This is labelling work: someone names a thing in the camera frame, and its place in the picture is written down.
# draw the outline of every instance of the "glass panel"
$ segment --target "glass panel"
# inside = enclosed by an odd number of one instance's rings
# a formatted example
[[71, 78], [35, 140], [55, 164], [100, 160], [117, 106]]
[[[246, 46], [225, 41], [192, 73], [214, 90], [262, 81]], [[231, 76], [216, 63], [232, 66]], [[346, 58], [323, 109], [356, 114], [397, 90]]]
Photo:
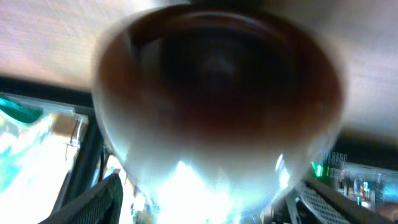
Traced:
[[0, 112], [0, 223], [38, 223], [50, 215], [87, 123], [45, 110], [32, 118], [23, 123]]

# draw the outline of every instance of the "green light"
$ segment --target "green light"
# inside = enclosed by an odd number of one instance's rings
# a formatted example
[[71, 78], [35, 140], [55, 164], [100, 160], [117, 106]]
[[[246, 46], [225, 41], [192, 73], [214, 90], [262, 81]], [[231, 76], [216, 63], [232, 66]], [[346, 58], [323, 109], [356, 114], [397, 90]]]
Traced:
[[321, 165], [317, 165], [317, 177], [322, 176], [323, 167]]

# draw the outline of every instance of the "glass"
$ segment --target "glass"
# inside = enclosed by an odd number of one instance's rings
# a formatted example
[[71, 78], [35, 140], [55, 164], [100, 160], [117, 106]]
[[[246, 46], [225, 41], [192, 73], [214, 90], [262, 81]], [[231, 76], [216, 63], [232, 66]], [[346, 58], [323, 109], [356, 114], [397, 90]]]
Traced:
[[103, 39], [98, 125], [159, 205], [151, 214], [159, 224], [251, 219], [340, 130], [340, 74], [286, 21], [175, 6], [126, 18]]
[[[38, 223], [50, 215], [72, 168], [86, 118], [1, 100], [16, 110], [0, 112], [0, 222]], [[31, 111], [38, 116], [21, 119]]]

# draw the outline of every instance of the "wooden table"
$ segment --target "wooden table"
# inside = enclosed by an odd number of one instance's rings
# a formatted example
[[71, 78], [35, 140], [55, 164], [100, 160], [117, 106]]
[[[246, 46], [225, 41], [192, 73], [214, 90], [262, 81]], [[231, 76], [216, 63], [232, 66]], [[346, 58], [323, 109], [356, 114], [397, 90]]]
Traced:
[[[0, 73], [89, 91], [105, 30], [169, 2], [2, 0]], [[398, 138], [398, 1], [267, 1], [264, 9], [312, 30], [339, 55], [349, 86], [346, 129]]]

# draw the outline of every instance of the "cable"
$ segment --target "cable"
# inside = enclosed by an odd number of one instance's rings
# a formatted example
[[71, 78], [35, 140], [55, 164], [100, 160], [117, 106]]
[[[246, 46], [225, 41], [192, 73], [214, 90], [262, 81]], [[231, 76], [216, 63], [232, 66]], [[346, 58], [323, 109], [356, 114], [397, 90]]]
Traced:
[[83, 124], [83, 118], [80, 118], [79, 127], [77, 128], [76, 140], [80, 142], [80, 129]]
[[[76, 131], [76, 127], [77, 127], [77, 123], [78, 123], [78, 122], [79, 122], [79, 120], [76, 120], [76, 123], [75, 123], [75, 125], [74, 125], [74, 127], [73, 127], [72, 133], [71, 133], [71, 135], [70, 135], [69, 144], [71, 144], [71, 145], [72, 145], [73, 134], [74, 134], [75, 131]], [[66, 150], [65, 150], [65, 161], [68, 160], [67, 153], [68, 153], [69, 144], [67, 144], [67, 148], [66, 148]]]

